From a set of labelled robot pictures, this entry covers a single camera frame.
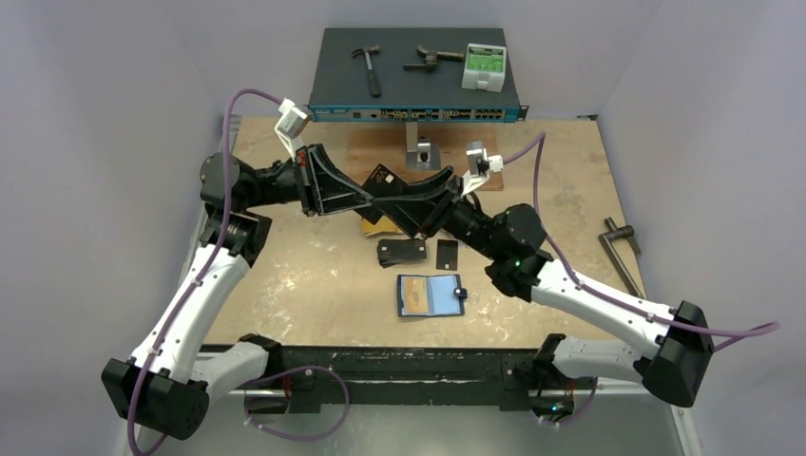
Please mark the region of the gold credit card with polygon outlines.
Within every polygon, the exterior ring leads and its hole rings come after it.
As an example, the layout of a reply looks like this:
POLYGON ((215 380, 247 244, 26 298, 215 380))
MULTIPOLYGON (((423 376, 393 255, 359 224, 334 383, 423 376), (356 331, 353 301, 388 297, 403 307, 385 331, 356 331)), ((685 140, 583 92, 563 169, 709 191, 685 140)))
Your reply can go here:
POLYGON ((428 281, 425 277, 405 277, 403 285, 403 310, 407 314, 427 314, 430 311, 428 281))

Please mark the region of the navy blue card holder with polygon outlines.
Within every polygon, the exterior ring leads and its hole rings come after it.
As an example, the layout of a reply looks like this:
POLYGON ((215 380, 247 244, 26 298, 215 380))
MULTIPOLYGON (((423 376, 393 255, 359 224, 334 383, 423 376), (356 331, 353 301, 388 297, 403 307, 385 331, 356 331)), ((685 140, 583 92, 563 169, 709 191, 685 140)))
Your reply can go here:
POLYGON ((465 301, 469 296, 462 285, 460 275, 398 275, 396 279, 397 313, 406 317, 447 317, 465 314, 465 301), (430 311, 427 314, 411 314, 403 310, 403 285, 405 277, 425 277, 428 281, 430 311))

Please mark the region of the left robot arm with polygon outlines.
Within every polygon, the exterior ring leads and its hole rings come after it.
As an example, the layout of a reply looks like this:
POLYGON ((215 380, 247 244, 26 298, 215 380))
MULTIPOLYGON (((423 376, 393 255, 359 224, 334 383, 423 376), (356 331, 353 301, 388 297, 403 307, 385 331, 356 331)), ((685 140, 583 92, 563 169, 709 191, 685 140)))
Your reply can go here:
POLYGON ((201 360, 199 352, 226 299, 266 243, 272 221, 257 215, 258 207, 298 202, 305 212, 325 216, 367 207, 373 199, 319 144, 261 169, 224 150, 203 162, 200 178, 206 222, 184 279, 144 341, 126 359, 109 360, 102 372, 136 455, 142 453, 143 429, 160 440, 185 440, 209 408, 233 390, 279 384, 291 392, 294 375, 320 373, 315 364, 288 365, 279 342, 253 333, 213 358, 201 360))

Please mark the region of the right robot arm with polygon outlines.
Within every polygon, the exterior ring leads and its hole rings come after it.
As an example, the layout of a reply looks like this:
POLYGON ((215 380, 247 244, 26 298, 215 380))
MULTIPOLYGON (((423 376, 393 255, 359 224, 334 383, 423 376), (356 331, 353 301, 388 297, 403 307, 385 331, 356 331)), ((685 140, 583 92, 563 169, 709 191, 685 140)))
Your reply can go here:
POLYGON ((488 258, 485 272, 503 295, 574 315, 624 342, 630 360, 607 361, 594 375, 639 383, 674 406, 694 405, 716 350, 700 306, 651 302, 574 271, 544 250, 548 235, 534 207, 519 203, 489 216, 463 196, 450 167, 407 183, 379 165, 362 187, 404 233, 444 231, 488 258))

